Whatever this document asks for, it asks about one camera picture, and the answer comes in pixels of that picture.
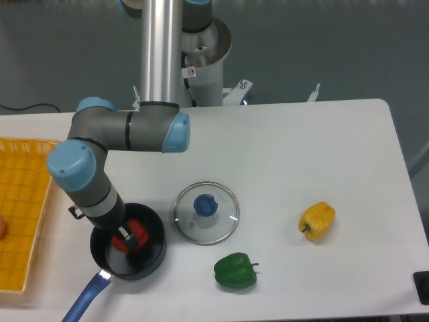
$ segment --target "glass lid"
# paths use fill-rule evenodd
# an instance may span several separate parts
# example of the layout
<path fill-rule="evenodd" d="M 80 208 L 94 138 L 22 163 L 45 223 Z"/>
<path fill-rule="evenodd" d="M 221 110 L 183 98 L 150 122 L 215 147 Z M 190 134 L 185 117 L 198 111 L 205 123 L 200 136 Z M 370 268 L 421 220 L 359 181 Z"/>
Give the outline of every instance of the glass lid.
<path fill-rule="evenodd" d="M 179 232 L 197 245 L 215 245 L 237 228 L 240 207 L 234 194 L 215 182 L 198 182 L 180 193 L 174 205 Z"/>

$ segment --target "blue joint cap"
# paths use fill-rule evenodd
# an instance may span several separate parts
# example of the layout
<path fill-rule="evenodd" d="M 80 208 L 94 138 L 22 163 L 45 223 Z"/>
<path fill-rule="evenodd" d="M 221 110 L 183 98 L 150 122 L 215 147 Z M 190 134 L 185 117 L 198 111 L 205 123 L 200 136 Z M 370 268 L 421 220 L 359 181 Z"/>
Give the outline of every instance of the blue joint cap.
<path fill-rule="evenodd" d="M 178 113 L 173 119 L 168 129 L 164 143 L 162 144 L 162 153 L 180 153 L 185 152 L 189 146 L 190 122 L 189 115 Z"/>
<path fill-rule="evenodd" d="M 112 102 L 106 99 L 101 99 L 100 97 L 87 97 L 80 101 L 78 108 L 76 109 L 75 115 L 84 109 L 94 106 L 106 107 L 108 109 L 111 109 L 112 111 L 116 111 L 116 108 L 112 104 Z"/>
<path fill-rule="evenodd" d="M 216 213 L 217 202 L 212 195 L 204 193 L 195 198 L 194 209 L 201 217 L 210 217 Z"/>
<path fill-rule="evenodd" d="M 124 15 L 125 17 L 131 17 L 124 9 L 122 1 L 116 0 L 116 5 L 118 6 L 119 11 Z"/>
<path fill-rule="evenodd" d="M 210 0 L 185 0 L 187 3 L 191 3 L 193 5 L 207 5 Z"/>
<path fill-rule="evenodd" d="M 97 170 L 94 152 L 78 140 L 67 140 L 58 144 L 49 154 L 46 163 L 56 184 L 70 192 L 85 188 Z"/>

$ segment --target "yellow plastic crate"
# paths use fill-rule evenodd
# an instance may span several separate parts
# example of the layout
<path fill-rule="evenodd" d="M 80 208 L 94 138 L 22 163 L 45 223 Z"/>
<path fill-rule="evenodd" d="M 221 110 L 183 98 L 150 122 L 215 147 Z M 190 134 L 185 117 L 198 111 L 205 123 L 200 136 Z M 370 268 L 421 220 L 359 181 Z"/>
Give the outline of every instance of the yellow plastic crate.
<path fill-rule="evenodd" d="M 48 196 L 46 158 L 56 140 L 0 138 L 0 292 L 22 293 Z"/>

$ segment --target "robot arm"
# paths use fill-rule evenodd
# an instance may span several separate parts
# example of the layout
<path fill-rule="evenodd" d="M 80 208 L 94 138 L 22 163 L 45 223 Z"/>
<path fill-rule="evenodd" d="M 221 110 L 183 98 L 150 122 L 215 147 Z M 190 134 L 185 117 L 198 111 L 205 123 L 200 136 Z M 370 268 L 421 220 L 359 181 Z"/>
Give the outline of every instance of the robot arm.
<path fill-rule="evenodd" d="M 184 152 L 189 116 L 179 112 L 182 1 L 143 2 L 140 111 L 116 111 L 109 101 L 80 102 L 68 139 L 48 157 L 48 170 L 90 222 L 138 245 L 124 220 L 125 204 L 104 172 L 109 150 Z"/>

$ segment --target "gray floor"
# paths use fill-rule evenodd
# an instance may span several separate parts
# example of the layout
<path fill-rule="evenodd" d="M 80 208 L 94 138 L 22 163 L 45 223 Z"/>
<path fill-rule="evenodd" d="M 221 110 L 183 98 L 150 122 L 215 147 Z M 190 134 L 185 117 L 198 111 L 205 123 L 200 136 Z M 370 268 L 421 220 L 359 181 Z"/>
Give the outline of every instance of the gray floor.
<path fill-rule="evenodd" d="M 306 101 L 321 83 L 321 101 L 387 101 L 408 164 L 429 140 L 429 1 L 213 3 L 233 35 L 224 85 L 251 80 L 251 103 Z M 100 96 L 129 108 L 139 29 L 115 0 L 0 5 L 0 104 L 74 111 L 82 98 Z M 429 166 L 412 184 L 429 235 Z"/>

